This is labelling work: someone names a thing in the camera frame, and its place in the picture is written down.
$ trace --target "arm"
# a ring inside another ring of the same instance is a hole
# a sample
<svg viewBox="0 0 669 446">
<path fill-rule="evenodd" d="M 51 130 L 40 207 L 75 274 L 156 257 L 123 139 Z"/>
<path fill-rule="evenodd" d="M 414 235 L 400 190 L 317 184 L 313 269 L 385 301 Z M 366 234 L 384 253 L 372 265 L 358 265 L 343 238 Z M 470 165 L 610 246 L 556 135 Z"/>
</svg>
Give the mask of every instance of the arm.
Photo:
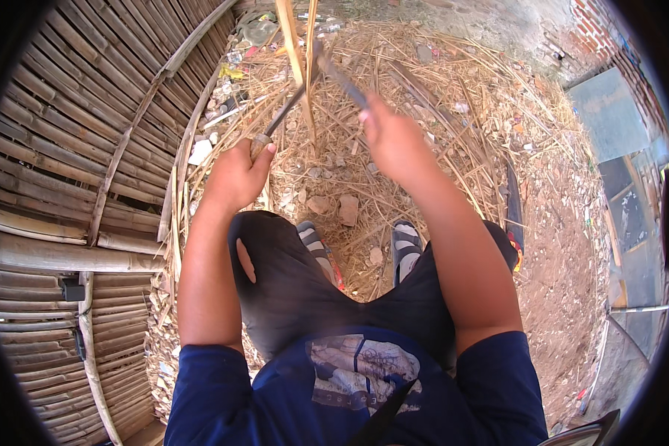
<svg viewBox="0 0 669 446">
<path fill-rule="evenodd" d="M 178 291 L 181 345 L 225 345 L 243 351 L 240 303 L 227 234 L 237 211 L 258 197 L 268 177 L 275 144 L 250 163 L 250 139 L 215 161 L 193 217 Z"/>
<path fill-rule="evenodd" d="M 375 95 L 362 112 L 376 166 L 411 194 L 429 228 L 459 354 L 492 335 L 522 331 L 508 267 L 481 218 L 441 171 L 413 119 Z"/>
</svg>

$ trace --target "bamboo wall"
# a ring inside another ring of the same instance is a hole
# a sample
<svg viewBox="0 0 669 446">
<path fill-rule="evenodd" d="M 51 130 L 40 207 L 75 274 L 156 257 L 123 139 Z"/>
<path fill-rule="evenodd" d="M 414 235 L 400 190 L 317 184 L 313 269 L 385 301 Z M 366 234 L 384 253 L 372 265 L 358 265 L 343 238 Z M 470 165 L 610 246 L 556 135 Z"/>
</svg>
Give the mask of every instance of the bamboo wall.
<svg viewBox="0 0 669 446">
<path fill-rule="evenodd" d="M 162 267 L 159 213 L 185 126 L 235 27 L 232 12 L 151 102 L 148 92 L 221 3 L 59 1 L 0 106 L 0 339 L 36 413 L 65 445 L 107 440 L 75 348 L 78 304 L 64 301 L 58 287 L 75 271 L 124 271 L 94 276 L 98 372 L 121 440 L 155 419 L 144 295 Z M 88 247 L 99 187 L 126 139 L 97 247 Z"/>
<path fill-rule="evenodd" d="M 62 299 L 58 278 L 0 270 L 0 339 L 38 416 L 65 445 L 107 440 L 84 363 L 75 347 L 77 302 Z M 146 377 L 144 296 L 151 274 L 95 274 L 92 305 L 97 367 L 121 438 L 154 420 Z"/>
</svg>

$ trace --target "sandal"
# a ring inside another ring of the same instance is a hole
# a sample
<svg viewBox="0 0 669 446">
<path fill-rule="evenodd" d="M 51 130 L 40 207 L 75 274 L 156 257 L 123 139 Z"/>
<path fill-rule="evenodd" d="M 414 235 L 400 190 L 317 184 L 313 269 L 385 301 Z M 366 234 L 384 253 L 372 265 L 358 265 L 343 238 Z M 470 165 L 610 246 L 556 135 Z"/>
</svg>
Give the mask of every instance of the sandal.
<svg viewBox="0 0 669 446">
<path fill-rule="evenodd" d="M 297 225 L 297 235 L 300 236 L 300 240 L 307 250 L 320 263 L 324 275 L 330 279 L 330 283 L 336 286 L 338 290 L 344 290 L 345 282 L 342 280 L 342 274 L 339 272 L 339 266 L 335 262 L 332 250 L 324 242 L 317 229 L 314 228 L 314 223 L 305 220 Z"/>
<path fill-rule="evenodd" d="M 421 237 L 414 224 L 397 220 L 392 230 L 392 259 L 394 261 L 394 286 L 409 275 L 423 253 Z"/>
</svg>

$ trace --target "dry grass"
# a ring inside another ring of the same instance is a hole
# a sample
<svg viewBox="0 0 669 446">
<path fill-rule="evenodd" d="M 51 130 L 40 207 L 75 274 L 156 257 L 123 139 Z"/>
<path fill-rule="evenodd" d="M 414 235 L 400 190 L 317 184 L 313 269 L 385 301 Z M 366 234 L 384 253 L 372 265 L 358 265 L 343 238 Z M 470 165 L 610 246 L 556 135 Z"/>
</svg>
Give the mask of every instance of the dry grass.
<svg viewBox="0 0 669 446">
<path fill-rule="evenodd" d="M 555 192 L 568 197 L 566 206 L 589 208 L 589 238 L 595 240 L 594 262 L 599 263 L 595 269 L 603 275 L 599 282 L 606 283 L 608 239 L 605 244 L 606 232 L 600 225 L 604 202 L 599 198 L 601 184 L 591 167 L 588 138 L 559 85 L 533 76 L 529 67 L 503 54 L 473 41 L 432 33 L 417 23 L 350 22 L 346 29 L 326 36 L 326 40 L 325 47 L 331 50 L 335 64 L 355 84 L 362 90 L 378 91 L 397 112 L 412 115 L 424 131 L 434 136 L 432 150 L 442 170 L 485 219 L 505 224 L 506 199 L 501 196 L 507 185 L 505 158 L 511 159 L 521 183 L 523 178 L 532 183 L 548 181 L 546 171 L 562 168 L 558 166 L 567 170 L 557 174 L 577 177 L 577 190 Z M 417 60 L 417 45 L 434 49 L 432 63 L 424 65 Z M 417 112 L 414 106 L 421 104 L 390 75 L 391 60 L 401 62 L 439 98 L 437 105 L 455 117 L 451 126 Z M 287 65 L 285 54 L 275 56 L 267 50 L 240 65 L 249 70 L 239 81 L 241 88 L 248 90 L 251 99 L 268 97 L 255 105 L 251 101 L 250 107 L 231 122 L 224 121 L 211 129 L 219 132 L 220 139 L 205 163 L 187 176 L 190 189 L 179 215 L 181 221 L 190 220 L 187 209 L 195 208 L 200 200 L 210 165 L 218 154 L 237 139 L 262 131 L 276 112 L 282 103 L 282 94 L 278 93 L 290 84 Z M 428 239 L 427 228 L 406 191 L 371 169 L 373 160 L 357 120 L 359 110 L 339 87 L 329 80 L 318 82 L 312 89 L 312 103 L 317 140 L 310 141 L 301 107 L 296 106 L 272 136 L 279 152 L 269 187 L 249 208 L 272 210 L 294 224 L 314 221 L 339 262 L 345 293 L 367 302 L 391 289 L 392 265 L 387 258 L 392 223 L 409 219 L 424 239 Z M 456 111 L 462 110 L 461 104 L 467 105 L 469 111 Z M 529 143 L 533 151 L 524 149 Z M 312 178 L 312 168 L 321 169 L 318 178 Z M 521 194 L 526 190 L 526 185 L 522 185 Z M 359 199 L 355 227 L 338 222 L 338 199 L 345 194 Z M 323 215 L 313 213 L 305 204 L 306 198 L 314 195 L 330 201 L 330 209 Z M 539 224 L 526 222 L 526 237 L 532 237 Z M 180 231 L 182 247 L 187 225 L 184 228 L 182 224 Z M 382 264 L 370 262 L 373 247 L 382 248 Z M 244 339 L 250 368 L 258 370 L 262 359 L 247 337 Z"/>
</svg>

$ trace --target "knife handle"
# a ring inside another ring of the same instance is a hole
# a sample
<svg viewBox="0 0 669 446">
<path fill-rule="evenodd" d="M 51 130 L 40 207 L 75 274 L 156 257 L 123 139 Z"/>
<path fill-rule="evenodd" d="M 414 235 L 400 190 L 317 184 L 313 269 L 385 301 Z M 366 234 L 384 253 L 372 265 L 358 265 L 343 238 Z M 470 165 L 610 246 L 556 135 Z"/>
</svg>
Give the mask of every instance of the knife handle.
<svg viewBox="0 0 669 446">
<path fill-rule="evenodd" d="M 271 142 L 272 139 L 270 139 L 269 136 L 263 133 L 255 135 L 255 138 L 253 138 L 252 142 L 250 143 L 250 162 L 254 163 L 255 160 L 258 159 L 258 156 L 260 155 L 260 152 L 262 152 L 262 149 L 265 148 L 265 146 L 267 146 Z"/>
</svg>

